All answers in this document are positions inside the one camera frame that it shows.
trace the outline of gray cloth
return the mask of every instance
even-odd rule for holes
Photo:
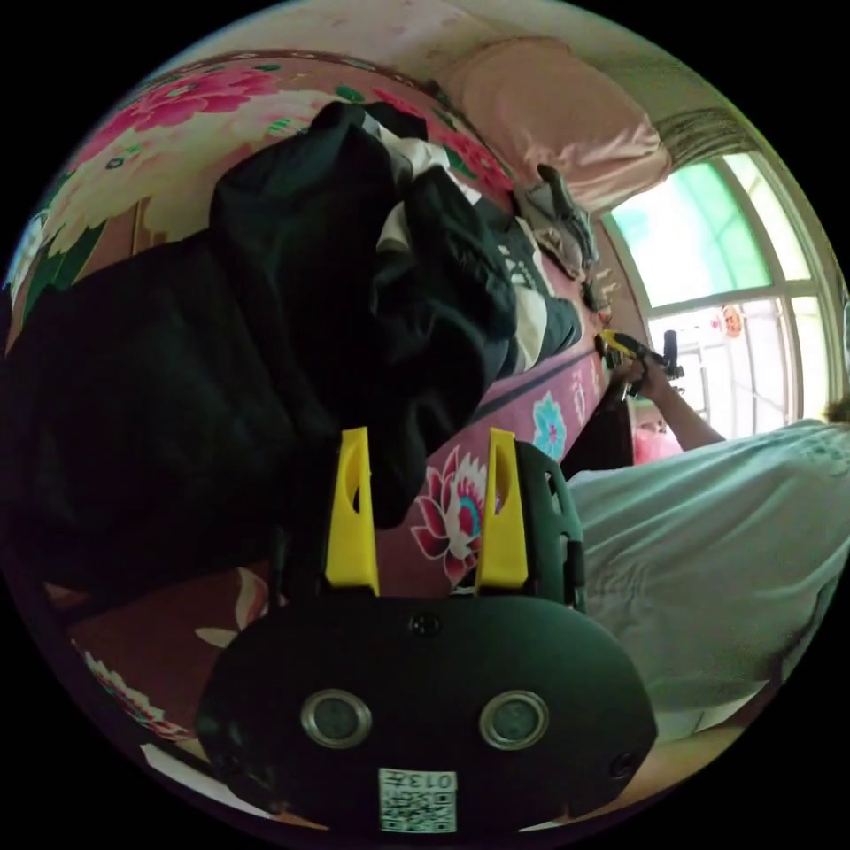
[[[599,248],[590,215],[569,194],[554,168],[540,166],[543,180],[531,189],[517,189],[514,199],[537,243],[571,278],[599,262]]]

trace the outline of floral bedsheet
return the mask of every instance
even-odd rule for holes
[[[508,208],[510,175],[460,116],[404,75],[301,50],[219,56],[147,81],[71,157],[5,282],[4,297],[13,298],[7,345],[26,332],[27,316],[48,287],[66,289],[203,229],[219,177],[305,129],[335,99],[383,100],[424,118],[429,139],[446,148],[461,180]],[[546,270],[556,292],[579,303],[577,285],[553,264]],[[603,382],[587,338],[491,388],[475,421],[430,459],[406,521],[378,533],[382,593],[444,595],[475,565],[490,427],[560,459]],[[84,617],[74,613],[84,599],[56,588],[50,594],[90,672],[125,711],[157,737],[191,745],[197,701],[218,653],[267,610],[267,564]]]

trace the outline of white shirt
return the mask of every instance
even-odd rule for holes
[[[798,422],[569,487],[588,614],[635,662],[659,742],[788,677],[850,553],[850,428]]]

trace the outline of window frame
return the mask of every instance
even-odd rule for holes
[[[840,313],[840,304],[837,303],[836,293],[832,291],[827,282],[824,263],[789,192],[778,177],[776,171],[770,167],[767,160],[760,153],[751,153],[749,156],[759,169],[763,180],[776,195],[779,204],[788,217],[788,221],[791,223],[793,234],[800,243],[803,256],[811,273],[810,280],[802,281],[785,278],[777,250],[770,241],[768,231],[761,220],[761,216],[758,214],[746,190],[739,182],[738,177],[723,158],[714,158],[709,160],[709,162],[735,199],[753,234],[753,239],[768,268],[769,286],[755,290],[739,290],[722,295],[690,298],[677,301],[673,304],[652,307],[637,263],[632,257],[622,231],[617,226],[614,215],[610,212],[603,213],[599,221],[603,229],[605,229],[608,238],[611,240],[614,251],[628,278],[647,339],[652,339],[649,330],[649,322],[652,320],[687,313],[691,310],[721,307],[726,304],[744,304],[749,301],[762,301],[765,299],[779,301],[782,317],[777,317],[777,324],[781,326],[780,329],[783,331],[786,344],[785,353],[787,356],[785,380],[790,381],[793,388],[789,409],[792,421],[796,421],[801,417],[803,411],[803,381],[801,380],[803,362],[800,353],[797,318],[794,313],[792,299],[806,296],[817,299],[818,308],[823,320],[823,335],[826,343],[831,398],[836,398],[844,391],[847,381],[843,355],[841,354],[843,343],[838,338],[837,317]],[[755,403],[755,398],[753,382],[753,403]]]

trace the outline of green window glass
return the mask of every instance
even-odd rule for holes
[[[746,217],[708,163],[613,212],[652,307],[770,285]]]

